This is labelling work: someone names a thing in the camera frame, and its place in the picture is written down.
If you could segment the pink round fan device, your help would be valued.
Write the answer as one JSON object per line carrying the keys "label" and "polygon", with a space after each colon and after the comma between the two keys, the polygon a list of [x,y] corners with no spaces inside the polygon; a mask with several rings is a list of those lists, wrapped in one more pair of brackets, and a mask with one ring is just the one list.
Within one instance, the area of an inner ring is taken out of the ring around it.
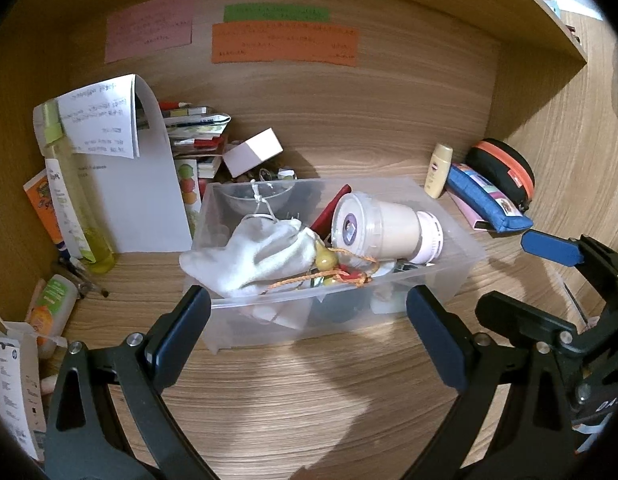
{"label": "pink round fan device", "polygon": [[443,227],[435,214],[428,211],[417,211],[416,217],[420,222],[421,240],[410,262],[414,264],[433,263],[443,252],[445,240]]}

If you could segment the beige cup with clear lid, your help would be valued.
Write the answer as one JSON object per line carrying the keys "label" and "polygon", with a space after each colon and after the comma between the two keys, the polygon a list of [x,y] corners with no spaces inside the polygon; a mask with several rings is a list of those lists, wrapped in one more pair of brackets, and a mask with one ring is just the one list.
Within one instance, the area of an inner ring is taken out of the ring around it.
{"label": "beige cup with clear lid", "polygon": [[332,246],[377,261],[411,259],[420,248],[422,229],[416,211],[367,193],[345,194],[331,227]]}

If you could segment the gourd charm with orange cord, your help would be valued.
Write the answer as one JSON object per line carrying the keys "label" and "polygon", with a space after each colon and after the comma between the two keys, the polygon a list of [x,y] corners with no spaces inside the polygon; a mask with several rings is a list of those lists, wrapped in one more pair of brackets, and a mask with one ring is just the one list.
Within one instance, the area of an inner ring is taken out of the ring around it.
{"label": "gourd charm with orange cord", "polygon": [[314,282],[364,286],[381,267],[379,259],[345,248],[325,246],[313,238],[279,251],[270,283],[261,296],[311,288]]}

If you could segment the red round object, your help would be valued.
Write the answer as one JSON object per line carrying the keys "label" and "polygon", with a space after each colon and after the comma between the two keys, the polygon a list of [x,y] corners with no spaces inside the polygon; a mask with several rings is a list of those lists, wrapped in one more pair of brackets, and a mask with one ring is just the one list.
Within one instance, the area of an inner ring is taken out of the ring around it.
{"label": "red round object", "polygon": [[321,240],[325,240],[326,237],[330,235],[336,206],[338,202],[350,192],[351,186],[349,184],[345,184],[324,207],[323,211],[320,212],[318,218],[312,222],[310,229],[315,232]]}

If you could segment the white drawstring cloth bag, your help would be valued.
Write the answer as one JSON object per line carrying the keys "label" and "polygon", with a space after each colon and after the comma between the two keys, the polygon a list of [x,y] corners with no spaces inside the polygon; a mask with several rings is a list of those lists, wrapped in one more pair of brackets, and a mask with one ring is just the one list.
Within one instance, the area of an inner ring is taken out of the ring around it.
{"label": "white drawstring cloth bag", "polygon": [[307,274],[315,264],[318,237],[300,221],[249,217],[227,244],[183,252],[185,274],[223,298],[263,294],[269,286]]}

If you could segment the white power strip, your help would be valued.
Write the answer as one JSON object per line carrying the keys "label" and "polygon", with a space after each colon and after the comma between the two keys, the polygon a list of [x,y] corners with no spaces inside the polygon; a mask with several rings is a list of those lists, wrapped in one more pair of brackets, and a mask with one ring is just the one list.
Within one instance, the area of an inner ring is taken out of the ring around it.
{"label": "white power strip", "polygon": [[27,323],[0,330],[0,417],[21,449],[44,462],[47,424],[42,407],[37,335]]}

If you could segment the pink phone under pouch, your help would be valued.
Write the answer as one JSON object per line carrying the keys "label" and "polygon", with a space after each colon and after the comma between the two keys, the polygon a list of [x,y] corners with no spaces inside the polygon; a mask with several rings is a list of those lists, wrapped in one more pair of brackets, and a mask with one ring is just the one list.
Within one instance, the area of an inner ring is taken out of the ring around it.
{"label": "pink phone under pouch", "polygon": [[455,195],[453,192],[448,192],[452,202],[455,206],[459,208],[461,214],[467,221],[468,225],[474,231],[484,231],[484,232],[493,232],[494,227],[484,218],[478,214],[469,204],[466,204],[464,200],[462,200],[458,195]]}

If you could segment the black orange zip case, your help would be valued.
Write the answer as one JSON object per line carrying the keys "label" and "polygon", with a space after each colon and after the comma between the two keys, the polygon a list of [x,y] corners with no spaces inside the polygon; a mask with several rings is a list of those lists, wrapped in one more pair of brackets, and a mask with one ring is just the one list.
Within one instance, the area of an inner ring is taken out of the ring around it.
{"label": "black orange zip case", "polygon": [[522,212],[533,200],[536,179],[529,162],[503,141],[486,138],[474,144],[464,162],[494,184]]}

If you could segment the orange green tube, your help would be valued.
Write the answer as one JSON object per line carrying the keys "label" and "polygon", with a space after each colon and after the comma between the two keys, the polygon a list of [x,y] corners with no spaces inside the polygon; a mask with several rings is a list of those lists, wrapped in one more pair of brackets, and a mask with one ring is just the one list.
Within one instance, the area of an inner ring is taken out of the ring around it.
{"label": "orange green tube", "polygon": [[77,300],[78,288],[62,274],[54,274],[42,287],[27,321],[38,334],[40,360],[51,358]]}

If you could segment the clear plastic storage bin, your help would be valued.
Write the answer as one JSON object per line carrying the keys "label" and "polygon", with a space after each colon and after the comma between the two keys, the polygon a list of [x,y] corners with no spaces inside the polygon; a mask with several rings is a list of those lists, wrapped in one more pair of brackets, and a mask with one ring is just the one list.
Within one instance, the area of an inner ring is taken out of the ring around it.
{"label": "clear plastic storage bin", "polygon": [[449,300],[485,255],[412,179],[345,177],[208,185],[180,264],[218,352],[387,322],[416,285]]}

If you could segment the yellow-green spray bottle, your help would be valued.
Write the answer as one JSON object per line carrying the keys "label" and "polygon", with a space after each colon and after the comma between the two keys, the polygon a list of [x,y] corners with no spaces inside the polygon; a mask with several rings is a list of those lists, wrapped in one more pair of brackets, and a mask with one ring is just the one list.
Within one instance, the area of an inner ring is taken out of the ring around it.
{"label": "yellow-green spray bottle", "polygon": [[108,273],[115,266],[114,252],[80,182],[73,145],[62,124],[59,104],[55,99],[44,102],[40,112],[44,138],[42,154],[59,223],[67,227],[82,264],[93,274]]}

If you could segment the white curved paper stand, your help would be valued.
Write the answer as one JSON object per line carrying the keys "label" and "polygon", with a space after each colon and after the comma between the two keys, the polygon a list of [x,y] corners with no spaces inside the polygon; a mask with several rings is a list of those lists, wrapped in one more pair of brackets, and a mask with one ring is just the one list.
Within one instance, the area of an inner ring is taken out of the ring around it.
{"label": "white curved paper stand", "polygon": [[55,101],[90,207],[115,252],[189,249],[175,162],[149,85],[130,74]]}

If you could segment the stack of books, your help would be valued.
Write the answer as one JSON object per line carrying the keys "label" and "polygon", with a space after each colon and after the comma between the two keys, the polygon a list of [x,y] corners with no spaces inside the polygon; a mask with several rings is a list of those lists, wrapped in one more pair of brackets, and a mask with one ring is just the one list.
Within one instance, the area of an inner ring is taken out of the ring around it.
{"label": "stack of books", "polygon": [[228,144],[231,116],[207,105],[159,102],[181,180],[216,177]]}

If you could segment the green sticky note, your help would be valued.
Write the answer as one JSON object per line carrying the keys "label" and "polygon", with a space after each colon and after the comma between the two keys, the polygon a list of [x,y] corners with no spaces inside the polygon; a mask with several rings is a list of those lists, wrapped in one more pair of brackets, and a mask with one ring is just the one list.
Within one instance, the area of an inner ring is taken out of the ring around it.
{"label": "green sticky note", "polygon": [[295,3],[247,2],[228,4],[223,10],[224,23],[243,21],[294,21],[328,23],[331,11],[323,6]]}

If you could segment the pink sticky note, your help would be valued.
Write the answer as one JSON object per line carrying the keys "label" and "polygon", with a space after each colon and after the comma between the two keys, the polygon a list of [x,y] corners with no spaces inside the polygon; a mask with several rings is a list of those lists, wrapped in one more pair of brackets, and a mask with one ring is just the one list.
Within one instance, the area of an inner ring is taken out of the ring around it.
{"label": "pink sticky note", "polygon": [[108,15],[104,62],[190,44],[194,7],[195,0],[150,0]]}

